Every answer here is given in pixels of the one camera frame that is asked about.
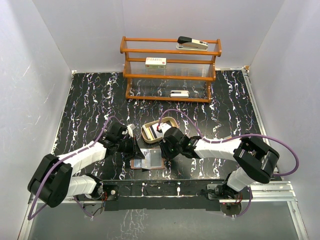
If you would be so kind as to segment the white VIP credit card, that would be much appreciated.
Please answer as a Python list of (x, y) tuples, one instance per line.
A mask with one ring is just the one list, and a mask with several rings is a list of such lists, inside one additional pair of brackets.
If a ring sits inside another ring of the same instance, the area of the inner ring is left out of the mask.
[(133, 168), (140, 169), (142, 167), (142, 160), (141, 159), (134, 159), (133, 160)]

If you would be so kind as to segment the blue grey credit card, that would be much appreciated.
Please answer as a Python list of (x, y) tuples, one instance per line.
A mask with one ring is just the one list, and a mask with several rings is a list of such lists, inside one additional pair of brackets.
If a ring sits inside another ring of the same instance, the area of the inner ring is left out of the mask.
[(162, 166), (161, 149), (155, 148), (150, 150), (150, 167), (160, 168)]

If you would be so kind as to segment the pink leather card holder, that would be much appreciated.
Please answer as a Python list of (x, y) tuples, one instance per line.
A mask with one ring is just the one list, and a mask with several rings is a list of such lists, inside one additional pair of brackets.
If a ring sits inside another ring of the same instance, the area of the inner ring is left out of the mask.
[(164, 159), (160, 148), (142, 148), (143, 158), (133, 158), (130, 160), (131, 169), (141, 169), (150, 171), (153, 169), (163, 169)]

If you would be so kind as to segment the beige wooden tray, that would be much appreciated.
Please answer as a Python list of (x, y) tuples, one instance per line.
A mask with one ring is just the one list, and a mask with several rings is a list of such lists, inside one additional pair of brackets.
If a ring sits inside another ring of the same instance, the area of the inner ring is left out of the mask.
[(165, 132), (171, 127), (178, 127), (177, 121), (173, 117), (164, 117), (161, 120), (155, 120), (145, 123), (141, 127), (141, 135), (143, 140), (148, 144), (159, 142)]

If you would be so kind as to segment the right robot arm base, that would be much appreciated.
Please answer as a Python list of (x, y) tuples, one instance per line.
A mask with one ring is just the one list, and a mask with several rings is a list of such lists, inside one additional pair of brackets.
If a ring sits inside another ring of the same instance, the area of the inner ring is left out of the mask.
[(226, 183), (208, 184), (205, 188), (202, 188), (198, 194), (208, 200), (233, 200), (233, 202), (222, 203), (222, 206), (226, 210), (242, 208), (243, 193), (232, 189)]

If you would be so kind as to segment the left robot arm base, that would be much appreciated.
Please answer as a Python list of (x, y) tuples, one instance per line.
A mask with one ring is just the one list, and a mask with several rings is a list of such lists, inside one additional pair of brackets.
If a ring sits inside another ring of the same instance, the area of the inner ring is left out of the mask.
[[(105, 184), (102, 180), (92, 180), (79, 178), (72, 181), (69, 186), (66, 198), (74, 200), (84, 212), (84, 214), (93, 219), (96, 214), (101, 213), (107, 202), (116, 201), (119, 196), (119, 187), (116, 184)], [(87, 211), (86, 207), (100, 204), (94, 212)]]

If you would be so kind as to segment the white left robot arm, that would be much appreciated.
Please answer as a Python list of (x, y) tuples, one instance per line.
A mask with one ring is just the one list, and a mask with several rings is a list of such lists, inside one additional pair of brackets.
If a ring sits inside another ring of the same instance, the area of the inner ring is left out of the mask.
[(60, 156), (45, 155), (28, 183), (28, 191), (51, 208), (57, 207), (65, 198), (78, 195), (100, 199), (103, 181), (91, 173), (75, 174), (115, 153), (122, 153), (127, 160), (144, 158), (133, 134), (134, 129), (134, 124), (115, 122), (109, 130), (82, 148)]

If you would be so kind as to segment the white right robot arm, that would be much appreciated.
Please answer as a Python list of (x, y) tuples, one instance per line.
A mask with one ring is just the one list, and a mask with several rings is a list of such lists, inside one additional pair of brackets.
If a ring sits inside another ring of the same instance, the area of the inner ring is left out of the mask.
[(279, 153), (258, 136), (237, 139), (212, 140), (200, 136), (188, 137), (177, 127), (162, 129), (159, 142), (162, 157), (171, 160), (177, 155), (188, 159), (217, 158), (238, 163), (222, 185), (215, 189), (215, 195), (235, 198), (248, 185), (259, 182), (267, 184), (279, 160)]

